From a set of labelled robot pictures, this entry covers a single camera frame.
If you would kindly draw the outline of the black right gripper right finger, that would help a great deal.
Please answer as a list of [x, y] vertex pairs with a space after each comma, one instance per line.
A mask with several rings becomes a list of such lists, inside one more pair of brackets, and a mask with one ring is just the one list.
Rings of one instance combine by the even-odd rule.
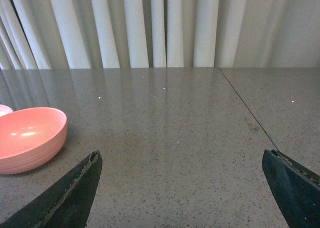
[[290, 228], [320, 226], [320, 176], [277, 150], [265, 150], [262, 170]]

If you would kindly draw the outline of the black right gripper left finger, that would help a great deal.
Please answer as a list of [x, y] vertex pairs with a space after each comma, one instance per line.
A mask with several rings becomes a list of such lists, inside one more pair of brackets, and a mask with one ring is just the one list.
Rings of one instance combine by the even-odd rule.
[[94, 151], [29, 204], [2, 228], [84, 228], [95, 199], [103, 159]]

